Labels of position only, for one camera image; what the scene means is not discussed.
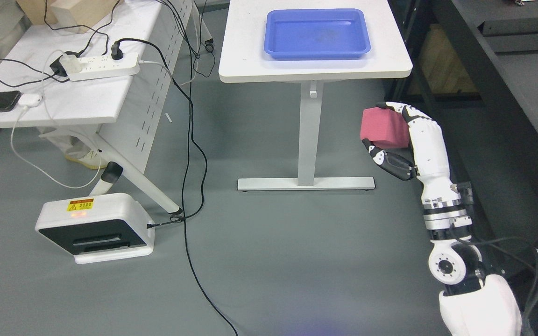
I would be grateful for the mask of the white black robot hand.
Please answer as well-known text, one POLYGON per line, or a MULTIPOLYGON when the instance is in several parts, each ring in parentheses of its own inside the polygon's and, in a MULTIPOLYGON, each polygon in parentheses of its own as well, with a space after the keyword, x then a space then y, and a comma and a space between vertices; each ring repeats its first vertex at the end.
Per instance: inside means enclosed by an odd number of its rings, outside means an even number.
POLYGON ((425 209, 460 204, 461 196, 452 186, 446 145, 439 124, 410 104, 382 102, 378 108, 400 113, 409 126, 409 147, 383 149, 361 140, 371 159, 382 170, 408 181, 418 178, 423 184, 421 202, 425 209))

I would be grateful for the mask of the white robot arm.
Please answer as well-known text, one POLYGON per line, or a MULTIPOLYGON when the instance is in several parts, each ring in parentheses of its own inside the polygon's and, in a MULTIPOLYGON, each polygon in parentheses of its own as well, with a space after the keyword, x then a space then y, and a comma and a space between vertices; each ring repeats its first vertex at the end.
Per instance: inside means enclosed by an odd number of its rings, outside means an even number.
POLYGON ((506 279, 485 270, 471 242, 472 219, 457 199, 426 198, 424 220, 433 249, 428 267, 444 285, 439 309, 453 336, 518 336, 522 318, 506 279))

